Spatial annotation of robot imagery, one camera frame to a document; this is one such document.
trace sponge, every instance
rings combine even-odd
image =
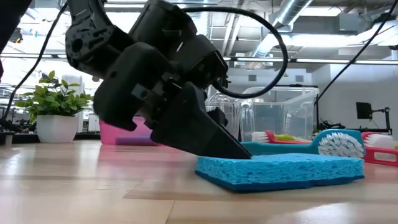
[[[306,189],[364,178],[362,159],[314,154],[276,154],[252,159],[199,157],[196,174],[238,192]]]

